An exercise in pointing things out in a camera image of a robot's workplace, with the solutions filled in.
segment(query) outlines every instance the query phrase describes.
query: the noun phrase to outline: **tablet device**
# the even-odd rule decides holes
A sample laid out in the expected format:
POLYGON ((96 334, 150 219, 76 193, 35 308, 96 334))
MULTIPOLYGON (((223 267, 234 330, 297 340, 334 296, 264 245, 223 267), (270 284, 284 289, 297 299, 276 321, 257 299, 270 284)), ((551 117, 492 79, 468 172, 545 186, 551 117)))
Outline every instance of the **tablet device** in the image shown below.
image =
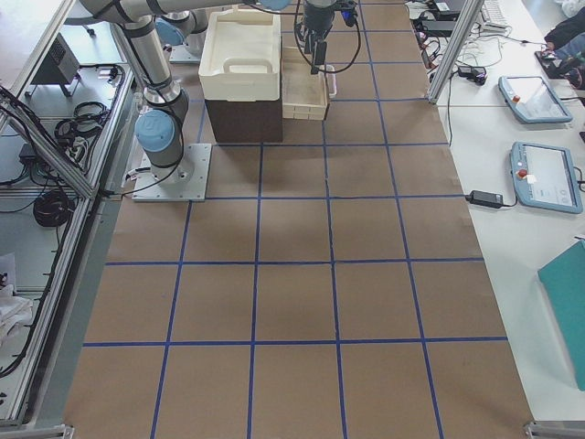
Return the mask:
POLYGON ((522 204, 569 213, 583 211, 567 148, 516 142, 510 161, 514 189, 522 204))
POLYGON ((522 123, 565 123, 573 116, 541 76, 503 76, 498 86, 522 123))

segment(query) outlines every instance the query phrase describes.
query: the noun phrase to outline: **white keyboard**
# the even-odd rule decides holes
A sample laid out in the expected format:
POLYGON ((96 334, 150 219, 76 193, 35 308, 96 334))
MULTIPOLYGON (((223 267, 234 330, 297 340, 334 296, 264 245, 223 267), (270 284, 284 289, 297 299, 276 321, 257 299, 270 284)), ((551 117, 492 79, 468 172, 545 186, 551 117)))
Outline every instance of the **white keyboard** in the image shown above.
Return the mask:
POLYGON ((499 0, 484 0, 482 20, 482 28, 486 30, 506 30, 508 27, 508 22, 500 9, 499 0))

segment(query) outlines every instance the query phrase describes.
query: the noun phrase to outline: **black round object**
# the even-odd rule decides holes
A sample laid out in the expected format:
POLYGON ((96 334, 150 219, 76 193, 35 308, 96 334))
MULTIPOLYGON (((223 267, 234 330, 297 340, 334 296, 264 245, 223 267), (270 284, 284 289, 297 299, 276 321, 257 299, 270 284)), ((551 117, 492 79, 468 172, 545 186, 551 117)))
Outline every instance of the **black round object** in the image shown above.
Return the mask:
POLYGON ((75 209, 75 203, 62 190, 51 190, 35 200, 33 215, 42 227, 58 227, 65 224, 75 209))

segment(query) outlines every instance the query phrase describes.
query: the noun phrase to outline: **container handle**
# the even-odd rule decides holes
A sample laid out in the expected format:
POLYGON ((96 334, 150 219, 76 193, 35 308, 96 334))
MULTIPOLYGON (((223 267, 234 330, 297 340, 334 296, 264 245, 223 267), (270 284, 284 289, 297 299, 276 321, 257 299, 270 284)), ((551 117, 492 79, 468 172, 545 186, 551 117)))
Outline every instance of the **container handle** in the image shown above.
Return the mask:
POLYGON ((228 58, 223 62, 223 71, 231 72, 231 66, 263 66, 267 73, 272 73, 272 64, 264 58, 246 59, 246 58, 228 58))
MULTIPOLYGON (((325 66, 325 70, 327 70, 328 72, 333 72, 335 71, 335 67, 333 67, 330 64, 327 64, 325 66)), ((334 73, 327 73, 327 76, 331 78, 331 83, 328 81, 327 85, 332 86, 329 88, 329 99, 333 99, 335 96, 337 96, 337 77, 334 73)))

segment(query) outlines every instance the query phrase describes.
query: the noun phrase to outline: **beige plastic bin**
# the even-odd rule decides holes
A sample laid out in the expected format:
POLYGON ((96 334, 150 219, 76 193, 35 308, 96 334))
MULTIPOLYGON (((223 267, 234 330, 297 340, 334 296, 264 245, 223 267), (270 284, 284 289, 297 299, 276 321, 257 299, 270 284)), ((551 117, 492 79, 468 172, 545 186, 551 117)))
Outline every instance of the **beige plastic bin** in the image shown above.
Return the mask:
POLYGON ((207 100, 278 100, 281 18, 237 7, 211 13, 199 78, 207 100))
POLYGON ((336 95, 335 74, 311 74, 298 48, 282 48, 282 117, 322 121, 336 95), (328 81, 333 86, 328 90, 328 81))

